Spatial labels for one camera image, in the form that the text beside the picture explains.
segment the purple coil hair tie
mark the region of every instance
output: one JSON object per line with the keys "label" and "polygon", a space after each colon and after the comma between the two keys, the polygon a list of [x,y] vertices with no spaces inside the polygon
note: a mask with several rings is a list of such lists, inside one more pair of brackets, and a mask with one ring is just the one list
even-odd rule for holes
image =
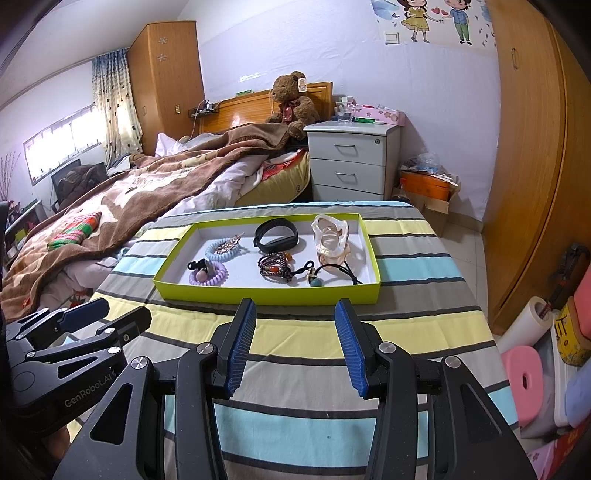
{"label": "purple coil hair tie", "polygon": [[196,278],[197,270],[193,270],[189,274],[189,282],[191,283],[191,285],[196,285],[198,287],[213,287],[214,285],[217,285],[218,283],[222,282],[228,276],[228,271],[226,270],[226,267],[224,267],[223,263],[212,262],[212,265],[216,271],[215,276],[208,279],[207,281],[200,282],[197,281]]}

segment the blue coil hair tie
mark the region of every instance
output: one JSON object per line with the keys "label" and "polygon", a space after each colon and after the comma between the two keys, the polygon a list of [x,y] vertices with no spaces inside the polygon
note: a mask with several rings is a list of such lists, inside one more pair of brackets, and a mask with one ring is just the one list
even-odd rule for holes
{"label": "blue coil hair tie", "polygon": [[240,248],[238,244],[236,244],[236,246],[231,250],[224,252],[222,254],[217,254],[214,252],[214,250],[217,247],[226,242],[229,242],[230,240],[232,240],[232,238],[224,238],[223,240],[216,240],[214,243],[210,244],[205,250],[205,256],[207,257],[207,259],[211,262],[224,263],[236,256],[236,254],[238,253],[238,249]]}

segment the metal screw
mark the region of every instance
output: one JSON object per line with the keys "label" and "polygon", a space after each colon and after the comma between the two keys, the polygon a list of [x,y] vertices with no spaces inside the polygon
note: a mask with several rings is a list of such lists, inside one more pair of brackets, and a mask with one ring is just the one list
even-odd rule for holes
{"label": "metal screw", "polygon": [[131,368],[139,370],[148,365],[148,359],[144,356],[138,356],[131,361]]}
{"label": "metal screw", "polygon": [[456,356],[448,356],[448,357],[445,359],[445,364],[446,364],[448,367],[451,367],[451,368],[458,368],[458,367],[459,367],[459,366],[462,364],[462,362],[461,362],[461,360],[460,360],[458,357],[456,357]]}
{"label": "metal screw", "polygon": [[396,351],[396,345],[392,342],[382,342],[379,344],[378,348],[382,353],[394,353]]}
{"label": "metal screw", "polygon": [[209,342],[203,342],[197,345],[197,353],[199,355],[207,355],[213,352],[213,345]]}

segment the curtain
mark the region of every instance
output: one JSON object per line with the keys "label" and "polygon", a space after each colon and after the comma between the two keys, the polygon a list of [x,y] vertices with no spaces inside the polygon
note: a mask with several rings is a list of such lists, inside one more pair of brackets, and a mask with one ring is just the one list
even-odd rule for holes
{"label": "curtain", "polygon": [[102,144],[109,169],[125,155],[142,151],[142,128],[135,111],[124,48],[92,60],[92,91],[105,124]]}

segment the wooden headboard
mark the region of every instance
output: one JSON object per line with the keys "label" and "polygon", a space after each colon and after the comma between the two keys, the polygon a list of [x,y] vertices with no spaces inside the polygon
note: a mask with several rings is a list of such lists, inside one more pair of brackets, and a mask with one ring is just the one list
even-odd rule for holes
{"label": "wooden headboard", "polygon": [[[309,83],[307,96],[312,99],[320,119],[329,120],[335,114],[332,101],[332,82]],[[249,93],[223,100],[219,112],[199,119],[199,132],[221,132],[247,123],[264,123],[271,114],[269,90]]]}

